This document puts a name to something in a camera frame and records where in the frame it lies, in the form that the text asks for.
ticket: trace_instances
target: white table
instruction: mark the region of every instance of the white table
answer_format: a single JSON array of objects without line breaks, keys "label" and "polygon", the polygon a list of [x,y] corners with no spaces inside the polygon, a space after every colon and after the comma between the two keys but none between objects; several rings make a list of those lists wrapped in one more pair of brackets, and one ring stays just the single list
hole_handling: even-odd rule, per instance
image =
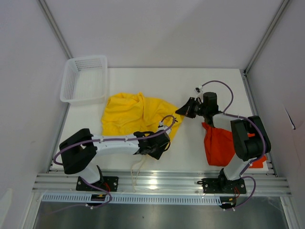
[{"label": "white table", "polygon": [[[108,77],[109,95],[120,92],[132,94],[143,92],[146,97],[164,99],[178,108],[183,106],[189,97],[196,95],[195,87],[210,80],[220,80],[228,84],[234,93],[234,101],[227,112],[243,116],[252,115],[238,69],[112,68],[108,69]],[[230,92],[222,84],[211,83],[205,86],[205,89],[217,93],[220,110],[229,104]],[[105,104],[70,106],[60,142],[82,128],[89,128],[93,134],[101,134],[101,117],[104,108]],[[202,121],[202,117],[185,118],[171,143],[170,149],[163,153],[160,160],[148,157],[142,171],[219,171],[221,167],[210,166],[207,163],[203,145],[205,130],[201,125]],[[103,170],[126,171],[131,169],[134,162],[141,160],[141,157],[138,155],[108,155],[97,157],[94,163]],[[249,169],[248,171],[265,173],[268,171],[267,164],[264,163],[264,168]]]}]

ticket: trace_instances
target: white ventilation grate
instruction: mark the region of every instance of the white ventilation grate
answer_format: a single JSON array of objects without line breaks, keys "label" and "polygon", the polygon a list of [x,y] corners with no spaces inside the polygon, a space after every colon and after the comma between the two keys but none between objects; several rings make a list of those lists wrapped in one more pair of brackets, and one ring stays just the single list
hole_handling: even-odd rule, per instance
[{"label": "white ventilation grate", "polygon": [[[80,202],[101,203],[90,201],[91,194],[49,193],[45,194],[42,201],[48,202]],[[179,204],[179,205],[221,205],[220,198],[215,196],[158,196],[158,195],[122,195],[113,194],[113,204]]]}]

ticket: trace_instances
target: white wall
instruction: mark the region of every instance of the white wall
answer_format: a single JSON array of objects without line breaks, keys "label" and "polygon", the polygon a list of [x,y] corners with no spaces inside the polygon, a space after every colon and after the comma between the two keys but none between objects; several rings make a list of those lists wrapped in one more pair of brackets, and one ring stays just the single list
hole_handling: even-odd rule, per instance
[{"label": "white wall", "polygon": [[[250,86],[269,133],[277,172],[288,178],[305,217],[305,1],[293,0],[250,71]],[[285,109],[296,130],[292,130]]]},{"label": "white wall", "polygon": [[74,56],[244,69],[282,0],[48,0]]},{"label": "white wall", "polygon": [[63,113],[66,59],[36,1],[1,1],[0,22],[0,198],[13,189],[3,228],[16,229]]}]

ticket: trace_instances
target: white plastic basket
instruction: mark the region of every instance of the white plastic basket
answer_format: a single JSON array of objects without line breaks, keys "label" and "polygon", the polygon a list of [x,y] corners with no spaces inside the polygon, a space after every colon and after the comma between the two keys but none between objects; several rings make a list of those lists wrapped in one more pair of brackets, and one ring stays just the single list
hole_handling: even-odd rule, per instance
[{"label": "white plastic basket", "polygon": [[72,105],[103,103],[107,95],[106,56],[87,56],[66,62],[61,100]]}]

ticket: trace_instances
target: metal frame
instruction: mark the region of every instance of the metal frame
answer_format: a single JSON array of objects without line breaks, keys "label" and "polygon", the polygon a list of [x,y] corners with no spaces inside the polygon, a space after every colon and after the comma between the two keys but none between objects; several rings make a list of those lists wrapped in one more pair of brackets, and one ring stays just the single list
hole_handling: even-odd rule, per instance
[{"label": "metal frame", "polygon": [[[72,54],[53,18],[51,11],[49,10],[45,0],[37,0],[37,3],[41,7],[41,10],[48,21],[54,35],[56,36],[60,46],[66,57],[68,59],[72,58]],[[253,54],[247,68],[244,71],[243,82],[246,89],[247,97],[249,99],[250,107],[253,114],[257,114],[257,107],[251,92],[251,88],[247,79],[247,74],[251,70],[254,62],[258,58],[262,49],[269,40],[272,32],[274,31],[276,25],[278,24],[280,18],[284,14],[290,0],[283,0],[281,6],[279,7],[274,19],[270,23],[264,37],[262,38],[260,44],[258,45],[255,53]],[[61,137],[61,133],[64,127],[64,123],[68,114],[69,106],[66,107],[64,117],[59,127],[59,133],[57,140],[54,143],[52,154],[50,155],[50,163],[48,171],[46,173],[38,174],[33,191],[31,204],[28,208],[28,214],[24,221],[22,228],[33,228],[36,215],[39,209],[41,201],[47,201],[47,196],[50,198],[57,198],[56,201],[63,201],[63,199],[69,198],[69,196],[83,195],[85,197],[90,197],[92,192],[76,192],[76,181],[77,176],[67,176],[62,170],[50,170],[52,155],[57,150],[57,146]],[[286,178],[277,177],[276,172],[273,168],[271,160],[267,161],[269,171],[267,174],[251,174],[257,181],[255,196],[262,197],[281,197],[282,204],[285,210],[285,215],[290,228],[299,228],[295,210],[291,201],[291,192]],[[114,195],[119,197],[124,197],[126,199],[118,199],[118,202],[130,203],[133,202],[133,198],[176,198],[178,204],[181,204],[181,199],[217,199],[218,195],[210,194],[204,195],[202,192],[202,187],[197,184],[197,181],[204,177],[217,177],[218,172],[210,173],[172,173],[166,171],[150,171],[141,172],[138,176],[137,185],[135,186],[136,193],[133,192],[132,179],[129,171],[103,171],[105,176],[118,176],[119,177],[119,189]],[[251,192],[253,188],[253,183],[251,180],[245,180],[245,184],[248,187],[248,193]]]},{"label": "metal frame", "polygon": [[63,53],[65,54],[65,56],[67,57],[67,59],[71,59],[72,58],[72,54],[69,50],[69,47],[66,43],[66,41],[64,40],[60,29],[58,28],[56,21],[54,19],[54,17],[52,16],[52,13],[46,3],[45,0],[37,0],[38,5],[41,8],[41,11],[43,13],[43,15],[45,16],[47,22],[49,23],[49,26],[51,27],[59,45],[62,48]]},{"label": "metal frame", "polygon": [[284,15],[285,11],[287,10],[289,4],[290,4],[291,0],[283,0],[280,7],[278,8],[274,18],[272,19],[271,23],[268,26],[268,29],[266,31],[266,33],[264,34],[263,38],[261,39],[259,45],[257,46],[252,58],[250,59],[250,62],[248,63],[244,73],[247,76],[249,71],[251,70],[252,66],[254,65],[255,61],[257,60],[257,58],[259,57],[259,54],[262,52],[262,50],[264,49],[265,45],[267,44],[267,42],[269,41],[271,35],[273,34],[276,26],[278,25],[278,23],[280,22],[280,19],[282,18],[282,16]]}]

